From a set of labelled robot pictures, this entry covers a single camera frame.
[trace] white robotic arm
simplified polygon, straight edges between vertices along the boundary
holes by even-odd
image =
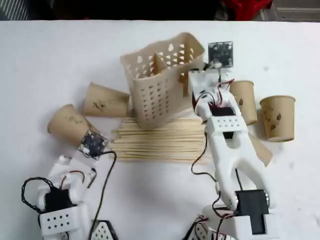
[[[217,179],[215,188],[232,216],[219,226],[221,215],[209,205],[203,210],[207,225],[213,230],[221,227],[223,233],[240,240],[276,239],[276,216],[269,213],[276,205],[271,184],[237,102],[228,86],[223,87],[230,82],[221,80],[219,69],[192,70],[188,77],[194,112],[206,124]],[[256,189],[235,191],[231,178],[235,169],[246,174]]]

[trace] pile of wooden sticks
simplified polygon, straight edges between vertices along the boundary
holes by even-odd
[[[201,123],[199,118],[176,118],[159,128],[143,130],[134,118],[124,118],[109,147],[121,160],[192,162],[205,147]]]

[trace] white table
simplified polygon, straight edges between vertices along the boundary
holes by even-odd
[[[270,95],[296,98],[295,140],[266,143],[274,153],[267,170],[281,239],[319,238],[319,23],[28,21],[0,22],[1,239],[41,239],[37,214],[21,202],[21,185],[47,176],[60,154],[73,152],[46,132],[53,112],[68,103],[80,107],[90,81],[128,92],[119,57],[179,32],[191,32],[205,47],[233,41],[234,74],[254,82],[257,106]],[[90,120],[105,134],[119,122]],[[260,125],[254,130],[263,136]],[[93,210],[110,163],[101,158],[87,196]],[[33,203],[36,186],[26,190]],[[111,220],[121,240],[179,240],[216,198],[212,180],[182,163],[118,162],[106,191],[99,218]]]

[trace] wire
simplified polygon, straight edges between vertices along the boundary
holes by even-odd
[[[235,175],[236,175],[236,179],[238,180],[240,190],[243,191],[244,189],[242,188],[242,184],[241,184],[241,181],[240,181],[238,169],[235,169]]]
[[[24,181],[22,187],[21,187],[21,201],[26,204],[29,208],[35,210],[38,214],[41,214],[43,213],[41,211],[41,209],[39,207],[37,207],[36,205],[32,205],[31,203],[29,203],[27,200],[26,200],[26,197],[25,197],[25,191],[26,191],[26,186],[29,182],[31,181],[34,181],[34,180],[41,180],[41,181],[44,181],[49,187],[50,189],[54,188],[54,184],[52,183],[52,181],[50,181],[49,179],[45,178],[45,177],[41,177],[41,176],[36,176],[36,177],[30,177],[28,178],[27,180]]]
[[[212,93],[211,93],[211,92],[208,92],[208,91],[204,91],[204,92],[202,92],[202,93],[200,94],[200,96],[196,99],[195,105],[194,105],[194,109],[196,109],[199,100],[200,100],[200,99],[202,98],[202,96],[205,95],[205,94],[209,94],[209,95],[211,96],[213,102],[214,102],[214,105],[216,105],[216,103],[215,103],[215,98],[214,98],[214,96],[212,95]]]
[[[204,133],[204,136],[205,136],[205,145],[204,145],[204,149],[202,151],[202,153],[200,154],[200,156],[194,160],[194,162],[192,163],[191,165],[191,172],[194,174],[194,175],[208,175],[215,183],[217,182],[217,180],[208,172],[195,172],[194,171],[194,165],[199,161],[199,159],[202,158],[202,156],[205,154],[206,152],[206,149],[207,149],[207,145],[208,145],[208,137],[207,137],[207,133],[205,132]]]
[[[223,98],[222,98],[222,94],[221,94],[221,91],[220,91],[220,87],[221,85],[223,84],[228,84],[228,86],[226,88],[228,88],[232,82],[234,81],[235,79],[231,79],[229,81],[225,81],[225,82],[220,82],[218,85],[217,85],[217,89],[218,89],[218,94],[219,94],[219,99],[220,99],[220,102],[216,105],[218,108],[221,107],[222,103],[223,103]]]
[[[94,181],[96,180],[96,177],[97,177],[97,170],[95,168],[91,168],[91,171],[95,172],[95,175],[92,178],[91,182],[89,183],[87,189],[89,189],[91,187],[91,185],[94,183]]]
[[[85,178],[86,178],[86,176],[85,176],[85,174],[84,174],[84,172],[83,172],[83,171],[79,171],[79,170],[72,170],[72,171],[69,171],[69,174],[73,174],[73,173],[80,173],[80,174],[82,174],[82,183],[84,183],[84,182],[85,182]],[[63,177],[63,179],[62,179],[62,181],[61,181],[61,184],[60,184],[60,189],[62,189],[62,186],[63,186],[63,184],[64,184],[64,182],[65,182],[66,178],[67,178],[67,175],[64,175],[64,177]]]
[[[221,228],[221,225],[222,225],[223,221],[225,219],[230,219],[230,218],[234,217],[235,215],[236,215],[235,213],[223,215],[223,217],[220,219],[220,222],[219,222],[218,227],[217,227],[216,232],[215,232],[215,240],[219,240],[219,235],[220,235],[219,232],[220,232],[220,228]]]
[[[89,232],[89,238],[88,238],[89,240],[90,240],[91,237],[92,237],[92,233],[93,233],[93,231],[94,231],[94,227],[95,227],[95,225],[96,225],[96,221],[97,221],[97,218],[98,218],[98,215],[99,215],[99,212],[100,212],[102,203],[103,203],[103,201],[104,201],[105,189],[106,189],[106,186],[107,186],[108,179],[109,179],[109,177],[110,177],[110,174],[111,174],[111,172],[112,172],[112,169],[114,168],[115,163],[116,163],[116,160],[117,160],[117,153],[116,153],[115,151],[105,151],[105,152],[99,154],[99,156],[105,155],[105,154],[113,154],[113,155],[114,155],[114,159],[113,159],[112,165],[111,165],[111,167],[110,167],[110,169],[109,169],[109,172],[108,172],[107,175],[106,175],[106,178],[105,178],[105,181],[104,181],[102,190],[101,190],[101,197],[100,197],[99,206],[98,206],[98,209],[96,210],[96,213],[95,213],[95,216],[94,216],[92,225],[91,225],[91,229],[90,229],[90,232]]]

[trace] brown paper cup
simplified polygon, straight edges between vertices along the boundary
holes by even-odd
[[[129,94],[90,83],[83,113],[89,116],[124,118],[127,116]]]
[[[266,138],[271,142],[287,142],[295,138],[295,98],[269,96],[260,101]]]
[[[50,134],[75,147],[81,144],[89,129],[94,132],[97,130],[84,116],[76,111],[72,104],[65,105],[56,111],[47,126]]]
[[[247,125],[258,121],[254,94],[254,83],[252,81],[234,81],[230,85],[230,93],[235,97],[239,105],[242,117]]]

